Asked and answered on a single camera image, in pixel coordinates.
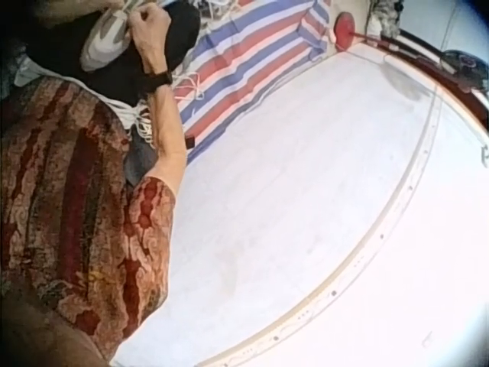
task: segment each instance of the striped tarp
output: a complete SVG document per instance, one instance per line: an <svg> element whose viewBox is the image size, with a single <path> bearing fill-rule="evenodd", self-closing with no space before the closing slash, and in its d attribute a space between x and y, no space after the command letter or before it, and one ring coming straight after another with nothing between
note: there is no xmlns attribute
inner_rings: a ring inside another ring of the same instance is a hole
<svg viewBox="0 0 489 367"><path fill-rule="evenodd" d="M175 89L184 128L196 137L189 162L280 81L326 52L331 0L241 0L241 10L200 38L189 71L203 98Z"/></svg>

